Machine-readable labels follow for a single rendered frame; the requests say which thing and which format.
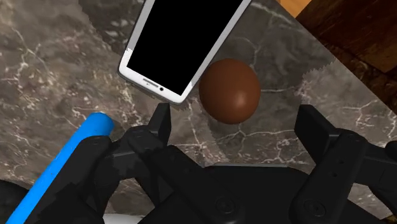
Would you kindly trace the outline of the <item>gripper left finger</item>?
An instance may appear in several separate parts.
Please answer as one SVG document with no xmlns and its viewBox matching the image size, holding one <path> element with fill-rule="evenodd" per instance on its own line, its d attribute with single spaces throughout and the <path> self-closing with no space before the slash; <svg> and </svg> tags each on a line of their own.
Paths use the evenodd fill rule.
<svg viewBox="0 0 397 224">
<path fill-rule="evenodd" d="M 137 178 L 155 208 L 139 224 L 245 224 L 240 200 L 168 143 L 171 112 L 157 106 L 149 124 L 121 139 L 82 140 L 26 224 L 104 224 L 104 210 L 123 179 Z"/>
</svg>

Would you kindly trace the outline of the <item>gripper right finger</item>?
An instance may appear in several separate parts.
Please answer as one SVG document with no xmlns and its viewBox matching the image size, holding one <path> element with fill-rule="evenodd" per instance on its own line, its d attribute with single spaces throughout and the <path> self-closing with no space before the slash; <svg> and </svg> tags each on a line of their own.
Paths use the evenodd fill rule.
<svg viewBox="0 0 397 224">
<path fill-rule="evenodd" d="M 292 224 L 343 224 L 358 214 L 364 224 L 379 219 L 349 201 L 353 184 L 369 187 L 397 216 L 397 141 L 381 148 L 358 133 L 334 127 L 314 106 L 298 108 L 295 134 L 316 166 L 292 200 Z"/>
</svg>

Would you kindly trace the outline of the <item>blue cylindrical stick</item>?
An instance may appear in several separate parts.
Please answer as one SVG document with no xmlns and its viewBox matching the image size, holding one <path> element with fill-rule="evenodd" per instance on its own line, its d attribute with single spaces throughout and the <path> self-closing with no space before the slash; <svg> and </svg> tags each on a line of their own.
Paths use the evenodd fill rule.
<svg viewBox="0 0 397 224">
<path fill-rule="evenodd" d="M 108 136 L 113 127 L 114 123 L 108 115 L 100 112 L 91 113 L 36 180 L 27 195 L 12 212 L 6 224 L 24 224 L 78 144 L 87 137 Z"/>
</svg>

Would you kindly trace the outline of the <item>brown egg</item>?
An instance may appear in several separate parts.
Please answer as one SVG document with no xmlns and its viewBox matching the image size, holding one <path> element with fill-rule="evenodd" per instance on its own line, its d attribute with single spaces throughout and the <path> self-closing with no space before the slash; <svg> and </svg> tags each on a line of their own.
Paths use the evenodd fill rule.
<svg viewBox="0 0 397 224">
<path fill-rule="evenodd" d="M 256 73 L 237 59 L 212 63 L 202 75 L 198 89 L 206 112 L 226 124 L 241 123 L 251 117 L 261 95 Z"/>
</svg>

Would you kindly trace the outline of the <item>white smartphone with black screen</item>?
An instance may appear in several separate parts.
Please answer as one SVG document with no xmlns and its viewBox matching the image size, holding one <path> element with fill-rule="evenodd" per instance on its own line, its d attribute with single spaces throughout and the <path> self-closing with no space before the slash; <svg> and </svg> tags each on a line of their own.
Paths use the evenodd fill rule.
<svg viewBox="0 0 397 224">
<path fill-rule="evenodd" d="M 144 0 L 119 75 L 181 104 L 251 0 Z"/>
</svg>

